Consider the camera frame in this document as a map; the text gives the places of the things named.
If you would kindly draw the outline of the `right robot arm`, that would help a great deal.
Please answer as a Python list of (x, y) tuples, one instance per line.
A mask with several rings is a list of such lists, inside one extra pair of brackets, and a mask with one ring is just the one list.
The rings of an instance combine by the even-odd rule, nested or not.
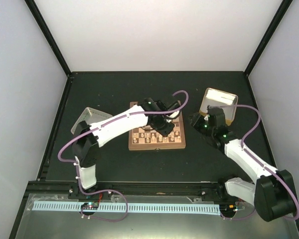
[(227, 201), (237, 197), (251, 204), (266, 222), (289, 218), (290, 214), (293, 214), (293, 220), (299, 218), (299, 202), (292, 175), (266, 163), (244, 143), (243, 138), (238, 138), (226, 124), (223, 107), (208, 107), (206, 116), (194, 113), (189, 120), (212, 147), (233, 160), (252, 180), (228, 179), (216, 189), (219, 199)]

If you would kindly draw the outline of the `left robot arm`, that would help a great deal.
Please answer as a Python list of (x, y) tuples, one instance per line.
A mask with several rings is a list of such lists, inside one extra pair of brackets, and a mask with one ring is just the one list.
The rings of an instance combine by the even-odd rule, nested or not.
[(173, 96), (157, 101), (146, 98), (109, 119), (91, 124), (84, 120), (79, 122), (72, 149), (80, 194), (91, 199), (97, 193), (96, 164), (100, 158), (101, 147), (130, 130), (146, 126), (150, 126), (160, 136), (167, 137), (175, 127), (172, 120), (179, 116), (179, 107), (179, 101)]

